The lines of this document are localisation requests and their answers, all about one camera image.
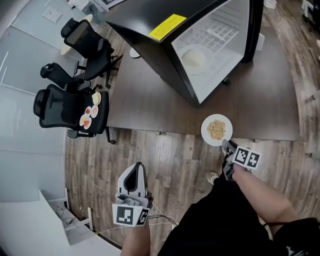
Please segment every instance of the person's left arm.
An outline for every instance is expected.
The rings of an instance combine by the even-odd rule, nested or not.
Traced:
[[[121,256],[150,256],[150,226],[130,227],[124,241]]]

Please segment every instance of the white plastic container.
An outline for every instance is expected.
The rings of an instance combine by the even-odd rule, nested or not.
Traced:
[[[275,9],[277,6],[276,0],[264,0],[264,6],[267,8]]]

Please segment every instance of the wooden floor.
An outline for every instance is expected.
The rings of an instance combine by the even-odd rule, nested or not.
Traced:
[[[300,6],[300,0],[280,0],[279,18],[273,9],[266,9],[263,16],[264,26],[281,33],[279,38],[287,55],[299,107],[300,141],[235,141],[263,154],[263,161],[254,174],[285,194],[302,218],[320,218],[320,159],[310,158],[311,152],[320,150],[320,100],[308,102],[308,98],[320,90],[320,50],[316,44],[320,36],[309,32],[309,26],[301,20]],[[116,53],[123,52],[125,43],[112,29],[106,25],[101,34],[111,40],[114,48],[118,46]],[[116,72],[112,74],[110,95],[116,75]],[[107,143],[104,134],[68,139],[66,143],[66,187],[70,206],[81,217],[87,217],[87,207],[93,208],[93,225],[99,231],[115,227],[112,203],[117,180],[137,161],[146,167],[154,202],[178,221],[192,203],[210,191],[206,172],[221,172],[221,152],[208,146],[201,137],[172,133],[155,135],[124,129],[115,132],[116,145]],[[170,224],[151,226],[152,255],[158,253],[170,230]],[[122,245],[126,228],[103,234]]]

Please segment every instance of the person's right arm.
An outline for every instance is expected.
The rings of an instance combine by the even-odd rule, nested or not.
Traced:
[[[234,164],[232,178],[240,187],[255,212],[266,223],[289,223],[298,220],[290,201],[277,190],[270,188],[260,179]],[[272,236],[282,225],[271,225]]]

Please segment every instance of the black sleeve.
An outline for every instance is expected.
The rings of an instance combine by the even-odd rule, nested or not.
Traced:
[[[319,222],[316,218],[305,218],[287,223],[275,233],[273,241],[278,246],[285,246],[289,255],[319,256]]]

